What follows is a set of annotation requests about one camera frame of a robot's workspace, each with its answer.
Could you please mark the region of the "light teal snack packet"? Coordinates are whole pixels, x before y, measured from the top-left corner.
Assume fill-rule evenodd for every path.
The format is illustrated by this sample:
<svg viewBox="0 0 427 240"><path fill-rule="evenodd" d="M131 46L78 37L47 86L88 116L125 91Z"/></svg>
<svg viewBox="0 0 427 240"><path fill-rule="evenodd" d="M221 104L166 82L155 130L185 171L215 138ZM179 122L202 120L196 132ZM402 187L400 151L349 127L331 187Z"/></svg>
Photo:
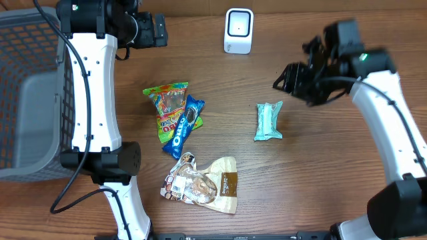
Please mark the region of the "light teal snack packet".
<svg viewBox="0 0 427 240"><path fill-rule="evenodd" d="M267 141L269 139L282 139L282 134L277 130L278 115L283 102L257 104L258 127L255 141Z"/></svg>

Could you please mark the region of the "blue Oreo cookie packet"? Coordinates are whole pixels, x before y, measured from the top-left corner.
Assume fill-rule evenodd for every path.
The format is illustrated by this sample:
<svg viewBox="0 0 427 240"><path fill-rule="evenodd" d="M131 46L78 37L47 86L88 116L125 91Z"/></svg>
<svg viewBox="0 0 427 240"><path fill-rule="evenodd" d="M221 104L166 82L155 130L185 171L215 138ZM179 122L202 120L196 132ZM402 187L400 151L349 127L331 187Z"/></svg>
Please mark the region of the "blue Oreo cookie packet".
<svg viewBox="0 0 427 240"><path fill-rule="evenodd" d="M178 160L181 157L183 145L192 132L204 105L205 101L196 100L191 95L187 96L184 112L177 121L173 137L162 148L174 159Z"/></svg>

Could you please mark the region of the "beige brown cookie bag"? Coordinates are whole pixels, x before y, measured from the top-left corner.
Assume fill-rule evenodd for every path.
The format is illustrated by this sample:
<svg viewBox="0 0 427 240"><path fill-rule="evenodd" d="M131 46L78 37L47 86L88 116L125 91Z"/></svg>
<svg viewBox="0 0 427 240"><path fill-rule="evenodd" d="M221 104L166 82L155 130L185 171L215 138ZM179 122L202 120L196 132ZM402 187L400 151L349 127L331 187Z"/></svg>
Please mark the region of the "beige brown cookie bag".
<svg viewBox="0 0 427 240"><path fill-rule="evenodd" d="M165 178L160 195L169 200L234 214L238 204L237 186L234 157L222 157L208 168L198 170L194 155L187 152Z"/></svg>

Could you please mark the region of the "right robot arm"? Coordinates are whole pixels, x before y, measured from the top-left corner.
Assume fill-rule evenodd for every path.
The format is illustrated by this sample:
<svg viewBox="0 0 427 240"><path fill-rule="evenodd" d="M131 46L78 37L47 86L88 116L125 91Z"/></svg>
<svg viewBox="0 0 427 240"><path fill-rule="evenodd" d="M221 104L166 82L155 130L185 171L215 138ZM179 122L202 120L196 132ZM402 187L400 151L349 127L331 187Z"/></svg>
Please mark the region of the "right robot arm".
<svg viewBox="0 0 427 240"><path fill-rule="evenodd" d="M275 89L324 105L349 95L378 148L386 187L366 213L331 226L329 239L401 239L426 234L426 142L406 104L387 50L368 50L355 20L337 21L302 46L306 63L290 63Z"/></svg>

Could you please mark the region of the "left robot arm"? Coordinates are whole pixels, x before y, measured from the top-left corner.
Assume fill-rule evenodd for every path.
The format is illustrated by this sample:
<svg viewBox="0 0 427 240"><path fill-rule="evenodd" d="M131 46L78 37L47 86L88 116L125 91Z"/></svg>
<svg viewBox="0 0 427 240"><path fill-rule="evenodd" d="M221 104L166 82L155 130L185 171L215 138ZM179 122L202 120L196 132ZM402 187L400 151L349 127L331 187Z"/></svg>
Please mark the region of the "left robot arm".
<svg viewBox="0 0 427 240"><path fill-rule="evenodd" d="M56 6L72 66L75 125L61 165L91 177L110 204L117 239L152 239L137 175L141 148L121 138L115 110L118 49L165 47L163 14L139 11L137 1L61 0Z"/></svg>

